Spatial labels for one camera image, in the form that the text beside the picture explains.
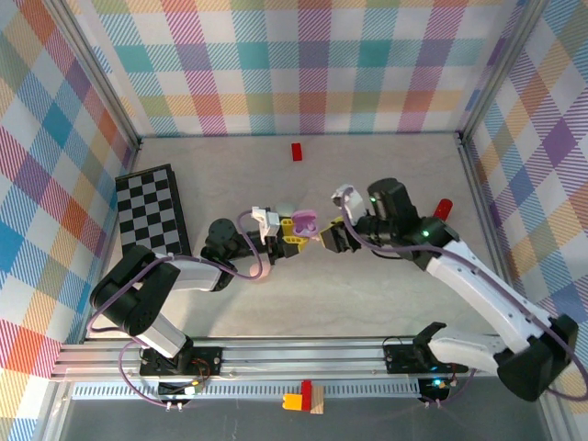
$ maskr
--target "plaid wallpaper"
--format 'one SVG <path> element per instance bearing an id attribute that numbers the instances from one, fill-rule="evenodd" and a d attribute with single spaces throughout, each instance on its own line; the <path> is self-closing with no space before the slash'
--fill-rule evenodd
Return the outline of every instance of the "plaid wallpaper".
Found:
<path id="1" fill-rule="evenodd" d="M 0 440 L 30 439 L 131 149 L 42 0 L 0 2 Z"/>
<path id="2" fill-rule="evenodd" d="M 516 287 L 581 324 L 588 364 L 588 2 L 551 0 L 475 134 Z M 583 393 L 576 372 L 564 377 Z M 588 403 L 572 403 L 588 439 Z"/>
<path id="3" fill-rule="evenodd" d="M 453 131 L 516 3 L 69 0 L 156 136 Z"/>

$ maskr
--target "red cylinder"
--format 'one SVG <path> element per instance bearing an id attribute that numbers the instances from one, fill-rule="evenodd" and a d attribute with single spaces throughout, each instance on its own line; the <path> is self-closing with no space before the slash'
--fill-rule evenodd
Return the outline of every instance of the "red cylinder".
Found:
<path id="1" fill-rule="evenodd" d="M 441 199 L 439 201 L 439 205 L 437 205 L 437 208 L 435 209 L 433 216 L 439 218 L 441 221 L 446 221 L 452 208 L 453 202 L 451 202 L 451 200 Z"/>

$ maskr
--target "white floor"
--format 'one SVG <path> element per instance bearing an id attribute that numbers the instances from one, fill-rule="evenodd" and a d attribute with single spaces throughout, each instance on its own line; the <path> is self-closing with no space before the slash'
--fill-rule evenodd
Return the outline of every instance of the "white floor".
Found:
<path id="1" fill-rule="evenodd" d="M 301 163 L 291 160 L 294 141 L 302 143 Z M 167 163 L 175 171 L 194 254 L 217 218 L 291 202 L 317 210 L 326 225 L 338 215 L 330 200 L 337 187 L 352 184 L 365 197 L 370 183 L 392 176 L 406 185 L 422 216 L 432 214 L 439 199 L 452 199 L 449 225 L 491 266 L 451 135 L 147 140 L 135 170 Z M 116 243 L 110 264 L 119 258 Z M 252 263 L 237 266 L 248 270 Z M 491 330 L 456 293 L 414 264 L 378 259 L 367 250 L 333 254 L 319 243 L 280 259 L 262 281 L 234 280 L 214 293 L 173 292 L 163 313 L 191 336 L 402 335 L 433 321 Z"/>

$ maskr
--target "purple cable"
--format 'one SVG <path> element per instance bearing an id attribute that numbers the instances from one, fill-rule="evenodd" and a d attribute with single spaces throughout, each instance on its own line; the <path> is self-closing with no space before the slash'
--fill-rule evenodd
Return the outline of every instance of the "purple cable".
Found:
<path id="1" fill-rule="evenodd" d="M 553 390 L 548 388 L 548 392 L 552 393 L 553 395 L 563 398 L 569 401 L 586 401 L 588 400 L 588 371 L 583 366 L 580 359 L 574 354 L 571 347 L 564 342 L 561 337 L 555 332 L 551 330 L 546 324 L 544 324 L 541 320 L 539 320 L 535 315 L 528 310 L 525 305 L 521 304 L 510 292 L 504 289 L 496 280 L 493 279 L 489 274 L 485 271 L 482 271 L 478 266 L 472 264 L 468 259 L 462 257 L 459 254 L 453 253 L 448 250 L 444 250 L 443 248 L 439 248 L 438 246 L 433 245 L 410 245 L 410 246 L 399 246 L 395 248 L 381 248 L 373 243 L 369 243 L 368 241 L 364 240 L 357 232 L 354 230 L 353 225 L 351 224 L 351 220 L 349 220 L 349 216 L 347 215 L 347 210 L 345 209 L 345 197 L 349 196 L 354 189 L 352 187 L 348 187 L 343 192 L 343 204 L 341 204 L 341 214 L 343 216 L 343 221 L 345 223 L 345 227 L 349 231 L 349 234 L 361 243 L 362 245 L 366 246 L 374 251 L 378 251 L 379 253 L 407 253 L 407 252 L 414 252 L 414 251 L 428 251 L 431 253 L 438 253 L 446 255 L 447 257 L 460 262 L 462 265 L 466 266 L 468 269 L 473 270 L 478 274 L 486 283 L 500 292 L 503 297 L 505 297 L 511 304 L 513 304 L 518 310 L 520 310 L 534 325 L 541 329 L 544 333 L 549 335 L 555 342 L 561 346 L 561 348 L 565 351 L 565 353 L 570 357 L 571 361 L 576 365 L 580 374 L 582 375 L 582 379 L 584 380 L 584 386 L 586 387 L 586 392 L 583 396 L 574 397 L 571 395 L 567 395 L 565 393 L 559 392 L 558 390 Z"/>
<path id="2" fill-rule="evenodd" d="M 116 326 L 109 326 L 106 328 L 94 328 L 93 324 L 96 321 L 96 319 L 102 315 L 102 313 L 108 308 L 110 307 L 115 301 L 117 301 L 121 296 L 123 296 L 135 283 L 139 282 L 140 280 L 142 280 L 152 269 L 154 269 L 156 266 L 164 263 L 164 262 L 170 262 L 170 261 L 174 261 L 174 260 L 187 260 L 190 262 L 199 262 L 201 264 L 204 265 L 210 265 L 210 266 L 214 266 L 215 268 L 218 268 L 220 271 L 224 271 L 226 273 L 229 273 L 235 277 L 239 277 L 242 278 L 244 280 L 257 280 L 258 278 L 260 278 L 263 275 L 263 263 L 261 260 L 261 255 L 259 254 L 259 252 L 257 251 L 257 249 L 255 248 L 254 243 L 252 242 L 252 240 L 249 238 L 249 236 L 247 235 L 247 233 L 245 232 L 241 221 L 243 220 L 243 218 L 247 215 L 251 214 L 251 211 L 244 211 L 243 213 L 241 213 L 238 217 L 237 217 L 237 230 L 238 232 L 243 236 L 243 238 L 245 239 L 245 241 L 247 242 L 247 244 L 249 245 L 249 247 L 251 248 L 251 251 L 254 254 L 254 257 L 257 259 L 257 265 L 258 265 L 258 270 L 257 270 L 257 274 L 255 274 L 254 276 L 246 276 L 244 274 L 240 274 L 236 271 L 233 271 L 232 269 L 228 268 L 227 266 L 223 266 L 221 264 L 217 264 L 216 262 L 210 262 L 210 260 L 207 259 L 203 259 L 201 257 L 193 257 L 191 255 L 176 255 L 176 256 L 169 256 L 167 255 L 166 257 L 161 257 L 159 259 L 156 259 L 154 261 L 152 261 L 149 265 L 147 265 L 137 276 L 135 276 L 131 281 L 129 281 L 125 286 L 123 286 L 121 289 L 119 289 L 117 291 L 117 293 L 112 296 L 110 299 L 108 299 L 107 301 L 104 302 L 104 304 L 102 304 L 97 310 L 96 312 L 92 315 L 92 317 L 90 317 L 90 320 L 88 321 L 88 325 L 86 326 L 86 329 L 89 333 L 106 333 L 109 331 L 122 331 L 120 328 L 116 327 Z M 137 395 L 139 395 L 141 398 L 143 398 L 144 400 L 150 402 L 151 404 L 155 404 L 157 406 L 160 407 L 167 407 L 165 404 L 163 404 L 160 401 L 157 401 L 151 397 L 148 397 L 147 395 L 145 395 L 144 393 L 140 392 L 137 388 L 135 388 L 133 386 L 133 384 L 130 382 L 130 380 L 127 378 L 127 376 L 125 375 L 123 368 L 122 368 L 122 358 L 123 355 L 125 353 L 125 351 L 131 346 L 131 345 L 144 345 L 144 343 L 141 341 L 141 339 L 137 338 L 137 337 L 131 337 L 133 339 L 132 342 L 127 343 L 120 351 L 119 354 L 119 372 L 120 375 L 122 376 L 123 381 L 127 384 L 127 386 L 129 386 L 129 388 L 135 392 Z"/>

